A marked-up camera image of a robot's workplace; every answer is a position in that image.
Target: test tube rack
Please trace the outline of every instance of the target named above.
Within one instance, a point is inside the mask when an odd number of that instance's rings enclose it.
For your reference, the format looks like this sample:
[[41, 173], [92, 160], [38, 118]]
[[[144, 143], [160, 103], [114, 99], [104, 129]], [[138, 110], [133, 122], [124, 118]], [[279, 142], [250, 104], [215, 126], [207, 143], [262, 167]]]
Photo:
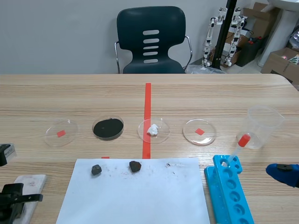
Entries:
[[215, 155], [214, 166], [205, 168], [216, 223], [254, 224], [238, 177], [242, 172], [239, 158], [235, 156], [229, 164], [228, 158], [229, 155]]

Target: chair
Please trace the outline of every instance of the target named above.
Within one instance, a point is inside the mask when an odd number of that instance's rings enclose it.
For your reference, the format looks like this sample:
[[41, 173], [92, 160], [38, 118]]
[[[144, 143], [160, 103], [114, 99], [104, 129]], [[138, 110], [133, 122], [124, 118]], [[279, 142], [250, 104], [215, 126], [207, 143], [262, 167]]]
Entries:
[[[115, 43], [118, 73], [120, 66], [117, 44], [121, 49], [130, 50], [132, 61], [123, 73], [185, 73], [192, 59], [190, 39], [185, 36], [186, 19], [184, 12], [173, 6], [140, 7], [122, 10], [117, 16], [118, 41]], [[183, 43], [187, 38], [190, 59], [185, 67], [168, 57], [170, 47]]]

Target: table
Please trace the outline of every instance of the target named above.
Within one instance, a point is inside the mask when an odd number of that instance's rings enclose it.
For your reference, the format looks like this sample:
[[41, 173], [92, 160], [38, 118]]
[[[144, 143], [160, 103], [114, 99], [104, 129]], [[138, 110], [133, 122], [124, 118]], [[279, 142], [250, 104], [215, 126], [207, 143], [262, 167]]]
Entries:
[[[268, 105], [289, 118], [263, 149], [240, 154], [239, 175], [257, 224], [298, 223], [299, 189], [273, 180], [265, 172], [271, 163], [299, 162], [299, 93], [282, 76], [274, 74], [163, 74], [163, 75], [1, 75], [0, 142], [15, 144], [18, 156], [1, 167], [0, 187], [17, 176], [47, 174], [44, 199], [32, 224], [53, 224], [62, 205], [77, 158], [141, 158], [137, 134], [143, 120], [145, 83], [152, 83], [152, 118], [170, 126], [169, 138], [151, 146], [152, 158], [198, 157], [211, 223], [213, 209], [203, 170], [215, 154], [230, 154], [247, 109]], [[91, 126], [102, 115], [117, 115], [124, 133], [101, 141]], [[44, 142], [48, 119], [69, 118], [80, 130], [64, 147]], [[188, 142], [182, 127], [192, 118], [211, 121], [217, 138], [209, 146]]]

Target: red tape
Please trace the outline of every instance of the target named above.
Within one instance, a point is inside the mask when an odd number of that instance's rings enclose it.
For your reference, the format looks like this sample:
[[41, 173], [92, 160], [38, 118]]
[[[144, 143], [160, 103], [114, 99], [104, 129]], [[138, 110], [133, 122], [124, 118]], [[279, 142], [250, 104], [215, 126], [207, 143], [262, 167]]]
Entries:
[[204, 130], [202, 130], [200, 128], [198, 128], [195, 132], [196, 132], [196, 134], [199, 134], [199, 135], [203, 135], [205, 133]]
[[64, 136], [66, 133], [65, 133], [65, 130], [62, 130], [62, 131], [60, 131], [60, 132], [57, 132], [57, 137], [62, 137], [62, 136]]
[[143, 123], [143, 148], [142, 158], [150, 159], [150, 136], [147, 134], [150, 128], [151, 118], [151, 83], [145, 84], [145, 98], [144, 98], [144, 123]]

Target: dropper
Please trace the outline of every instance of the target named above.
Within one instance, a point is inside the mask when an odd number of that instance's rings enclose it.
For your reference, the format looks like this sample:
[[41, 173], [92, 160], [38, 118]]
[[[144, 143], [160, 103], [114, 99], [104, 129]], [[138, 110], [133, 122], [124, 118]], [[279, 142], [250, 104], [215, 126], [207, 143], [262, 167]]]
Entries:
[[239, 140], [235, 151], [229, 156], [228, 158], [228, 164], [234, 159], [234, 157], [241, 151], [242, 148], [244, 148], [247, 143], [250, 141], [250, 136], [249, 134], [245, 134], [241, 137], [241, 139]]

